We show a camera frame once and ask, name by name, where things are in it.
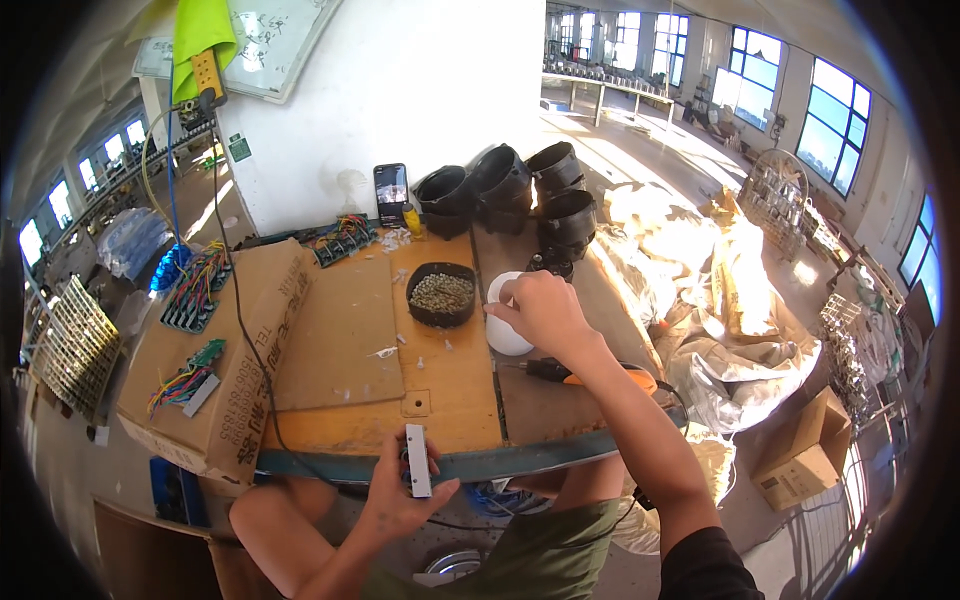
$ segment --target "smartphone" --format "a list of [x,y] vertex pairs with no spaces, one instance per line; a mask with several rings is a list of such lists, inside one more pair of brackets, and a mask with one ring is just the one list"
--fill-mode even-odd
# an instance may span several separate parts
[[403,205],[409,193],[407,167],[400,162],[373,167],[373,187],[380,224],[388,228],[403,227]]

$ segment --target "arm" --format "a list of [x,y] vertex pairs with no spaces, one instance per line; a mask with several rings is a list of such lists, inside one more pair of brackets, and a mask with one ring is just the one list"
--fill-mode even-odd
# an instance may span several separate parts
[[[439,510],[460,488],[458,479],[438,484],[431,498],[413,498],[400,480],[399,440],[404,429],[387,436],[380,460],[373,469],[370,494],[356,527],[330,560],[297,591],[296,600],[359,598],[373,558],[393,540],[409,536]],[[440,452],[427,440],[430,470],[438,474]]]
[[[513,307],[507,302],[514,301]],[[660,556],[720,517],[693,450],[592,329],[573,286],[546,271],[508,281],[484,310],[576,373],[600,405],[623,462],[660,513]]]

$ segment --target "hand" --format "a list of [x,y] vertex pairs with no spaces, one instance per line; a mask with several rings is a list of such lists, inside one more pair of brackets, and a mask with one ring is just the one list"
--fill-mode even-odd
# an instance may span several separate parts
[[500,302],[484,311],[510,324],[524,340],[554,356],[568,369],[591,353],[603,338],[587,323],[573,286],[547,271],[534,271],[500,288]]
[[[400,428],[383,441],[380,460],[373,468],[370,495],[357,523],[367,535],[386,543],[409,536],[417,531],[431,515],[437,512],[460,488],[459,479],[450,479],[433,488],[433,497],[411,497],[400,474],[407,465],[400,461],[400,441],[406,440],[406,428]],[[430,472],[440,473],[436,460],[440,452],[430,440],[426,441]]]

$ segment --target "green sign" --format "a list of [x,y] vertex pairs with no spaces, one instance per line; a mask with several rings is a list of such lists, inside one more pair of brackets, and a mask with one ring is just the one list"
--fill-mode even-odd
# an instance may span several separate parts
[[240,137],[239,133],[230,137],[230,143],[227,147],[230,149],[230,155],[233,156],[233,162],[240,162],[244,158],[249,158],[252,154],[247,138]]

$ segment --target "yellow bottle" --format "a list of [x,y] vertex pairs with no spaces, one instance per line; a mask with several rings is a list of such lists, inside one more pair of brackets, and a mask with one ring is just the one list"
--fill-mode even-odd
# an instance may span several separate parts
[[420,239],[423,236],[420,228],[420,216],[410,203],[403,205],[403,221],[406,222],[407,228],[410,229],[410,233],[413,234],[414,239]]

